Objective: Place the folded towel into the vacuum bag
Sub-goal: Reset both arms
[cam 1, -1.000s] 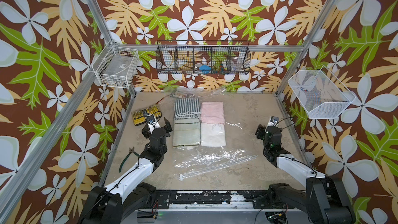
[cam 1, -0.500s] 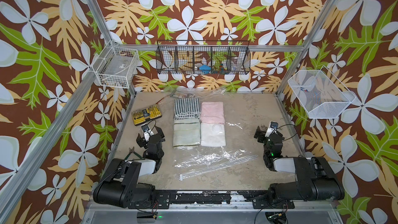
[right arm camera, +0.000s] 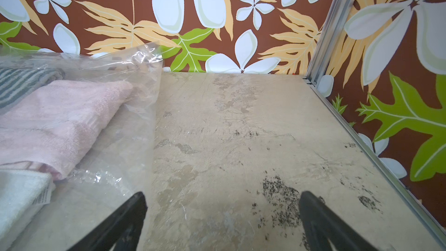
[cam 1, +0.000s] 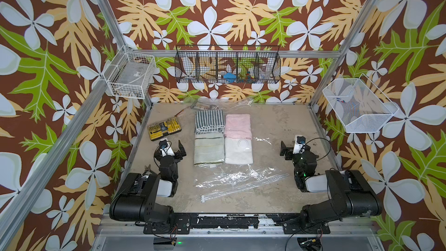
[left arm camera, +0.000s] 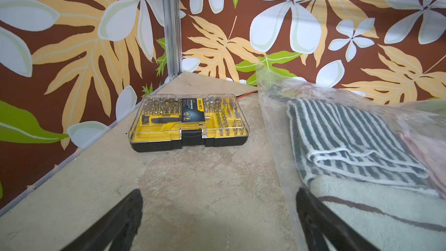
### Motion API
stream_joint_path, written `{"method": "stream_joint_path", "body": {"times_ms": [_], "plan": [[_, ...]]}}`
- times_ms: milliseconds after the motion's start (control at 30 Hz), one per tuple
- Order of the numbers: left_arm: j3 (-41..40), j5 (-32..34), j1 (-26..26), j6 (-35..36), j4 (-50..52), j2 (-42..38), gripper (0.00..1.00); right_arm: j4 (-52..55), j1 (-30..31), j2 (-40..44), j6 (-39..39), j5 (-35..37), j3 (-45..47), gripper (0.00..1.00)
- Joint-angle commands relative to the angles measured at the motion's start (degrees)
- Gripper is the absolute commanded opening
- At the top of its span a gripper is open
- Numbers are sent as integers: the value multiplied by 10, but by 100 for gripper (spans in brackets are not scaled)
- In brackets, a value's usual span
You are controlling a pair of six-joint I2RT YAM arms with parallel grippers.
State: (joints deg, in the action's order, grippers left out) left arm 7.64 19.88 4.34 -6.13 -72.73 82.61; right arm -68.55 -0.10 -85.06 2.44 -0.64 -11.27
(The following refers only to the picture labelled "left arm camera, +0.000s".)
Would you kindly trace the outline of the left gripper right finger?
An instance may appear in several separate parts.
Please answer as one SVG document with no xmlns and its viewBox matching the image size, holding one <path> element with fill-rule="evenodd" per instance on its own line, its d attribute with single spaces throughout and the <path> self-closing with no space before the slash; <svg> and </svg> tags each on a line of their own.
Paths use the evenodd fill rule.
<svg viewBox="0 0 446 251">
<path fill-rule="evenodd" d="M 310 251 L 328 251 L 328 243 L 338 251 L 377 250 L 306 188 L 296 194 L 296 211 Z"/>
</svg>

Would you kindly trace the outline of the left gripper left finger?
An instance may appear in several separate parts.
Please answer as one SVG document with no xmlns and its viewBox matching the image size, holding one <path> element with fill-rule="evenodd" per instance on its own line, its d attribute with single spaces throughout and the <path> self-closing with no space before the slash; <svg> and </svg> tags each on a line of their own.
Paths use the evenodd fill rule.
<svg viewBox="0 0 446 251">
<path fill-rule="evenodd" d="M 142 207 L 141 191 L 134 189 L 63 250 L 130 250 L 141 225 Z"/>
</svg>

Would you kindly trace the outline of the clear plastic vacuum bag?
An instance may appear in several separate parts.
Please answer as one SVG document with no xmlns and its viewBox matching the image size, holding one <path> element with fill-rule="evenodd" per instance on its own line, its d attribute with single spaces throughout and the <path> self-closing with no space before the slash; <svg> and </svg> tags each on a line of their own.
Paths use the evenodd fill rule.
<svg viewBox="0 0 446 251">
<path fill-rule="evenodd" d="M 446 102 L 378 105 L 256 65 L 276 169 L 301 251 L 446 248 Z"/>
</svg>

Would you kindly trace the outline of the pink towel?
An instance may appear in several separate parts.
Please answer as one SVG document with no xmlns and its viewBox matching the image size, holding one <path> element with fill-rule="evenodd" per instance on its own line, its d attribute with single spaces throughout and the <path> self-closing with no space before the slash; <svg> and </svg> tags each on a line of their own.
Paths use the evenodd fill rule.
<svg viewBox="0 0 446 251">
<path fill-rule="evenodd" d="M 398 132 L 400 140 L 430 172 L 429 179 L 446 198 L 446 142 L 414 132 Z"/>
</svg>

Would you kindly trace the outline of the green white striped towel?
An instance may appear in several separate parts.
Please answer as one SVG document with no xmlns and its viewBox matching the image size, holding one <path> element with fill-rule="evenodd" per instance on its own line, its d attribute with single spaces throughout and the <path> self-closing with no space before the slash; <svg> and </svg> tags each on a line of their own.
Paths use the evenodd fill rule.
<svg viewBox="0 0 446 251">
<path fill-rule="evenodd" d="M 288 101 L 286 113 L 304 185 L 327 175 L 440 196 L 427 167 L 378 114 L 303 98 Z"/>
</svg>

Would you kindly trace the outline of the pale green towel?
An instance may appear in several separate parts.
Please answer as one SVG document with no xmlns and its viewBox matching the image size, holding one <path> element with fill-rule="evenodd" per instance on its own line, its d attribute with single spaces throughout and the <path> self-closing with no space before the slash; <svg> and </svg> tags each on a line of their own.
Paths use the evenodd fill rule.
<svg viewBox="0 0 446 251">
<path fill-rule="evenodd" d="M 446 202 L 405 189 L 322 175 L 311 193 L 381 251 L 443 251 Z"/>
</svg>

